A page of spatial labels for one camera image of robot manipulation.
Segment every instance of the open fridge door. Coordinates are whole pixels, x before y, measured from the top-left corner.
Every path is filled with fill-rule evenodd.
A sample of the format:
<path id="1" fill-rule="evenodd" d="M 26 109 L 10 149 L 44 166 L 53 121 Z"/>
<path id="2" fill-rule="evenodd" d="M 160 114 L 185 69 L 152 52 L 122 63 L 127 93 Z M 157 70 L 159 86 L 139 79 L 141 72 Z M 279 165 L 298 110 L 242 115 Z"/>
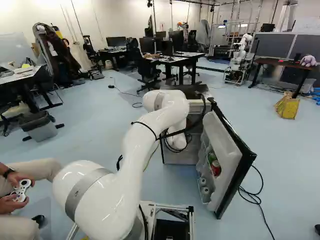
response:
<path id="1" fill-rule="evenodd" d="M 211 112 L 203 118 L 198 153 L 198 185 L 202 202 L 221 219 L 257 155 L 237 135 L 210 97 Z"/>

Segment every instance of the wristwatch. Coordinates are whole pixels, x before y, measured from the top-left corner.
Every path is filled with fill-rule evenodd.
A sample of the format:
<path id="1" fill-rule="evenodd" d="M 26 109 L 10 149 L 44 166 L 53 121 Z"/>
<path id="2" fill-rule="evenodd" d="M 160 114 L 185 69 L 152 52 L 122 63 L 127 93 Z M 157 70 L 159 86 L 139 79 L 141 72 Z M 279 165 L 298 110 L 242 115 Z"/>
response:
<path id="1" fill-rule="evenodd" d="M 3 176 L 5 179 L 7 179 L 8 175 L 9 175 L 10 173 L 13 173 L 13 172 L 15 172 L 15 170 L 14 170 L 13 168 L 9 167 L 9 169 L 8 169 L 7 171 L 5 171 L 5 173 L 4 173 L 2 176 Z"/>

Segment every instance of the game controller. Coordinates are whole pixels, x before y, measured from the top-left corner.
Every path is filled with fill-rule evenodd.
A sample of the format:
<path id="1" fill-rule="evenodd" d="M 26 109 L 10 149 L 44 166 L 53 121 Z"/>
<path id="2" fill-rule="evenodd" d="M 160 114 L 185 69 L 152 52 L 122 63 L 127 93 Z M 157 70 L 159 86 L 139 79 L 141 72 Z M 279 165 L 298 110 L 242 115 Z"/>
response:
<path id="1" fill-rule="evenodd" d="M 19 181 L 19 187 L 14 187 L 13 191 L 10 193 L 10 195 L 18 194 L 18 196 L 13 199 L 14 202 L 23 203 L 27 196 L 26 191 L 31 186 L 32 182 L 30 179 L 22 179 Z"/>

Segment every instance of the whiteboard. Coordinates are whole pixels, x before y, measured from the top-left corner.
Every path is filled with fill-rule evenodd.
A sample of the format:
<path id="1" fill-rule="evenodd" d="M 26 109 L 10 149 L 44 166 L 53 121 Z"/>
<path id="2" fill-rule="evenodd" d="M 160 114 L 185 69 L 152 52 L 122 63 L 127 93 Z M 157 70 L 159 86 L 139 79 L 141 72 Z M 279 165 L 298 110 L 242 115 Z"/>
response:
<path id="1" fill-rule="evenodd" d="M 300 17 L 295 21 L 292 32 L 320 34 L 320 17 Z"/>
<path id="2" fill-rule="evenodd" d="M 26 58 L 37 61 L 23 32 L 0 34 L 0 53 L 0 63 L 14 61 L 19 66 Z"/>

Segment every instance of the black shoe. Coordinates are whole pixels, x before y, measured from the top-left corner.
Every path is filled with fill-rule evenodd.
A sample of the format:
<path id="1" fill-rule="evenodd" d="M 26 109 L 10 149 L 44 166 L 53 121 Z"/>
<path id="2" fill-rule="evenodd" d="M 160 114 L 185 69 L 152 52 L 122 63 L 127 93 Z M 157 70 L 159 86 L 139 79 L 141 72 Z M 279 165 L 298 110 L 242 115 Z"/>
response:
<path id="1" fill-rule="evenodd" d="M 314 226 L 315 232 L 320 236 L 320 224 Z"/>
<path id="2" fill-rule="evenodd" d="M 31 219 L 39 225 L 39 229 L 42 229 L 47 224 L 46 217 L 43 215 L 37 215 Z"/>

